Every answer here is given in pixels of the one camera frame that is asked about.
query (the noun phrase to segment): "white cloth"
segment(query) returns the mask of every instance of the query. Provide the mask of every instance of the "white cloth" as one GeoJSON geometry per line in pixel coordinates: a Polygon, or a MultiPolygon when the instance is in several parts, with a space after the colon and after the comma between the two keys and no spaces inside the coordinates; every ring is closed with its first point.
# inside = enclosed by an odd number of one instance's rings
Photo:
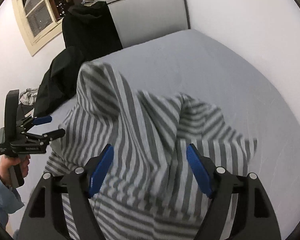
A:
{"type": "Polygon", "coordinates": [[[26,91],[20,93],[19,101],[24,105],[32,106],[38,95],[38,88],[27,88],[26,91]]]}

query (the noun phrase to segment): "crumpled gray cloth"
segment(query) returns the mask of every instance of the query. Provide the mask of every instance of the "crumpled gray cloth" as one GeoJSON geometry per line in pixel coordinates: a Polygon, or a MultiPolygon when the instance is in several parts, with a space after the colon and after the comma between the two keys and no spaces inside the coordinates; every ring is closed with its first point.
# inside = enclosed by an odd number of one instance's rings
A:
{"type": "MultiPolygon", "coordinates": [[[[67,174],[107,143],[114,146],[113,164],[90,200],[107,240],[194,239],[209,203],[186,160],[187,145],[236,175],[247,175],[255,154],[256,140],[226,125],[219,107],[183,93],[165,98],[135,91],[108,64],[82,64],[76,99],[59,126],[66,134],[58,149],[51,146],[45,171],[67,174]]],[[[78,240],[75,203],[67,195],[62,200],[69,234],[78,240]]],[[[236,200],[234,195],[227,221],[236,200]]]]}
{"type": "Polygon", "coordinates": [[[39,88],[27,88],[26,91],[20,93],[19,101],[24,105],[32,106],[38,95],[39,88]]]}

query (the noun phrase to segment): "gray bed sheet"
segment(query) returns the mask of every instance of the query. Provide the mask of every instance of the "gray bed sheet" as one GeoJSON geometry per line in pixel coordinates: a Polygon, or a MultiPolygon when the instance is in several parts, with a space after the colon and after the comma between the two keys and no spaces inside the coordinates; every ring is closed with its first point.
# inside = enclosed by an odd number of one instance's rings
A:
{"type": "MultiPolygon", "coordinates": [[[[156,95],[183,92],[222,108],[227,124],[257,138],[249,169],[259,175],[276,212],[282,239],[300,221],[300,126],[276,88],[251,64],[195,30],[173,33],[107,55],[134,89],[156,95]]],[[[50,124],[31,132],[57,129],[75,98],[53,114],[50,124]]],[[[48,154],[32,156],[26,183],[19,189],[27,203],[42,175],[48,154]]],[[[13,230],[24,208],[11,216],[13,230]]]]}

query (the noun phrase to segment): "screw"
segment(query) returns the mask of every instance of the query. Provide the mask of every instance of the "screw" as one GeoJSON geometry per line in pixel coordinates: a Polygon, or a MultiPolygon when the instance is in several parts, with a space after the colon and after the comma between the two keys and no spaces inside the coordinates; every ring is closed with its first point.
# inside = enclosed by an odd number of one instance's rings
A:
{"type": "Polygon", "coordinates": [[[45,173],[43,176],[42,176],[44,179],[49,179],[51,177],[51,174],[50,173],[45,173]]]}
{"type": "Polygon", "coordinates": [[[249,174],[249,177],[251,179],[257,179],[258,178],[258,176],[255,173],[253,173],[253,172],[249,174]]]}
{"type": "Polygon", "coordinates": [[[223,168],[223,167],[218,167],[217,168],[217,173],[223,174],[225,172],[226,172],[225,168],[223,168]]]}
{"type": "Polygon", "coordinates": [[[84,168],[82,168],[82,167],[79,167],[79,168],[76,168],[75,169],[75,173],[76,174],[81,174],[81,173],[83,173],[84,172],[84,168]]]}

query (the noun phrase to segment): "textured blue pad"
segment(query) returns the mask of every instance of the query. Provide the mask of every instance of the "textured blue pad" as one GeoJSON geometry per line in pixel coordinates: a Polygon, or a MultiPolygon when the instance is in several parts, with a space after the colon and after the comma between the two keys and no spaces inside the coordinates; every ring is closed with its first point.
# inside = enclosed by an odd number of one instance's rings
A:
{"type": "Polygon", "coordinates": [[[113,162],[113,158],[114,158],[114,148],[113,146],[109,146],[109,148],[106,150],[105,154],[103,155],[101,161],[99,162],[98,166],[96,167],[95,171],[90,177],[89,190],[88,190],[89,198],[92,198],[93,195],[95,195],[100,191],[102,183],[105,180],[107,172],[113,162]]]}
{"type": "Polygon", "coordinates": [[[186,157],[200,190],[211,197],[211,178],[191,145],[187,147],[186,157]]]}
{"type": "Polygon", "coordinates": [[[44,117],[38,117],[35,118],[32,121],[33,125],[41,125],[41,124],[45,124],[45,123],[49,123],[52,121],[52,117],[50,115],[44,116],[44,117]]]}

